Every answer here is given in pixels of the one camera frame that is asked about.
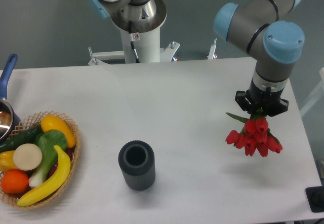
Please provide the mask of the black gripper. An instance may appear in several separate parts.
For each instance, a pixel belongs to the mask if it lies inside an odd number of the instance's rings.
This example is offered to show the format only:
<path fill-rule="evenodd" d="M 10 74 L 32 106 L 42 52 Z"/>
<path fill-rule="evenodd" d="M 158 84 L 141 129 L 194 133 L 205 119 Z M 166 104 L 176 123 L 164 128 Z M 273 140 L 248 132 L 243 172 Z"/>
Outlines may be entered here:
<path fill-rule="evenodd" d="M 281 98 L 285 85 L 285 81 L 275 83 L 252 79 L 249 89 L 237 91 L 234 100 L 249 114 L 252 114 L 254 109 L 265 109 L 267 116 L 274 117 L 288 111 L 289 101 Z"/>

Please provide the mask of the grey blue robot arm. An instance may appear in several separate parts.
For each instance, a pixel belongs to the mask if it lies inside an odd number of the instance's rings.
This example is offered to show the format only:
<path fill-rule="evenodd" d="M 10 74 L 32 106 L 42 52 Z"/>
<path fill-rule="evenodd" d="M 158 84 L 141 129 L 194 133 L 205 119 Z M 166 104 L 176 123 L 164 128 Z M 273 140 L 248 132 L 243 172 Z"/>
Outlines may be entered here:
<path fill-rule="evenodd" d="M 101 18 L 111 18 L 120 30 L 126 63 L 164 61 L 160 48 L 160 27 L 167 10 L 162 0 L 87 0 Z M 300 58 L 303 30 L 282 20 L 301 0 L 251 0 L 245 6 L 225 4 L 217 13 L 213 28 L 257 63 L 250 87 L 237 91 L 235 101 L 252 116 L 274 117 L 288 110 L 281 94 Z"/>

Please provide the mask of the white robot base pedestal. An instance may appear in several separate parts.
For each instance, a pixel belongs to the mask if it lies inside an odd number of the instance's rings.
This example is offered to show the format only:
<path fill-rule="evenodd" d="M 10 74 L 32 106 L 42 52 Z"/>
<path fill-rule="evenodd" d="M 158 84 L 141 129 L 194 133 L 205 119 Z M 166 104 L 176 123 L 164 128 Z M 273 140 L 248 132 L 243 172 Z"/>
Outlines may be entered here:
<path fill-rule="evenodd" d="M 113 52 L 93 52 L 101 65 L 107 60 L 123 59 L 125 63 L 155 63 L 176 61 L 175 54 L 180 47 L 172 41 L 167 47 L 160 46 L 160 28 L 167 17 L 163 0 L 148 0 L 138 6 L 127 4 L 109 14 L 97 0 L 89 0 L 91 7 L 102 18 L 110 17 L 119 29 L 123 49 Z"/>

